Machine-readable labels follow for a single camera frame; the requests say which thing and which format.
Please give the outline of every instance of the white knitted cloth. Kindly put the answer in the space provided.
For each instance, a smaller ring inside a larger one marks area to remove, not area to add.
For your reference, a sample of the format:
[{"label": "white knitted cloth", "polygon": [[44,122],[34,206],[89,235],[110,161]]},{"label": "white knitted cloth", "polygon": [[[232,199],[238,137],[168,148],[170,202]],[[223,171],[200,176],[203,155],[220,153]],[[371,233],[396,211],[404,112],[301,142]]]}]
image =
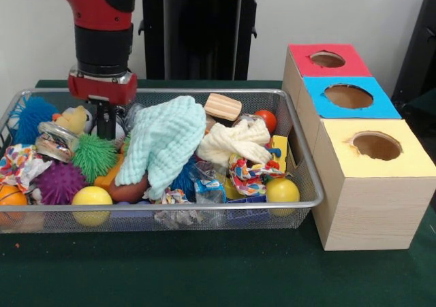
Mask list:
[{"label": "white knitted cloth", "polygon": [[230,155],[236,153],[255,163],[268,163],[271,154],[265,149],[270,134],[263,120],[241,120],[235,127],[215,124],[197,149],[199,158],[228,167]]}]

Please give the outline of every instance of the spiky ball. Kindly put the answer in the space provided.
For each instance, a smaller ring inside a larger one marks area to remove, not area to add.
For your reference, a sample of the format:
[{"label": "spiky ball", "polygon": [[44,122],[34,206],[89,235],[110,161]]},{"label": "spiky ball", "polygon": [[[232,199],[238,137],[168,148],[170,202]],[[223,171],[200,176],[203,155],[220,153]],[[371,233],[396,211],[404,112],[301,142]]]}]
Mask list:
[{"label": "spiky ball", "polygon": [[116,164],[114,143],[96,135],[81,135],[79,148],[74,153],[73,164],[82,170],[89,184],[98,176],[106,176]]},{"label": "spiky ball", "polygon": [[40,135],[38,125],[52,120],[58,110],[42,97],[23,98],[14,111],[10,113],[10,122],[16,120],[14,144],[34,144]]},{"label": "spiky ball", "polygon": [[55,163],[36,179],[44,205],[69,205],[86,183],[80,168],[71,163]]}]

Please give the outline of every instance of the green spiky ball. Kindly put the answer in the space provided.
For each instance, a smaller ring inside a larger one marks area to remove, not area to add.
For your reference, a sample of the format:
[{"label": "green spiky ball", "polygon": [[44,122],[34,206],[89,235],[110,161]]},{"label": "green spiky ball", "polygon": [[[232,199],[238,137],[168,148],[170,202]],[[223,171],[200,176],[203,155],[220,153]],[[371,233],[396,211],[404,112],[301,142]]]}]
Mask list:
[{"label": "green spiky ball", "polygon": [[114,143],[96,135],[81,135],[79,148],[73,157],[73,164],[82,170],[87,182],[93,184],[98,176],[105,176],[116,164]]}]

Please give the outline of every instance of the wooden box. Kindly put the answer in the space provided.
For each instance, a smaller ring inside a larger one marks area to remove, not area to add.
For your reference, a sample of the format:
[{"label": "wooden box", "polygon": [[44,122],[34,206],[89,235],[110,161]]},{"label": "wooden box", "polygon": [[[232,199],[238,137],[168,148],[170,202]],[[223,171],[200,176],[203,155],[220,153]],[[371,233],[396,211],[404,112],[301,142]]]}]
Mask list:
[{"label": "wooden box", "polygon": [[397,118],[399,113],[372,77],[304,77],[297,114],[311,152],[321,118]]},{"label": "wooden box", "polygon": [[370,77],[371,72],[351,45],[289,45],[282,89],[291,95],[295,108],[305,76]]},{"label": "wooden box", "polygon": [[404,120],[323,119],[313,158],[326,192],[313,209],[325,250],[409,247],[436,167]]}]

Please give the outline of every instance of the purple spiky ball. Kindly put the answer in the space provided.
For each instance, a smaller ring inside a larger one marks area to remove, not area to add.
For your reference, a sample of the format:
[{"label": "purple spiky ball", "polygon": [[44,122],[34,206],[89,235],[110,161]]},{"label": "purple spiky ball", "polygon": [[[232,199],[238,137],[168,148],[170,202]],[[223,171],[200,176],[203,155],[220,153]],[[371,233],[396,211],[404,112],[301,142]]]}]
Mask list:
[{"label": "purple spiky ball", "polygon": [[79,167],[72,163],[52,165],[36,179],[44,205],[70,205],[77,192],[88,184]]}]

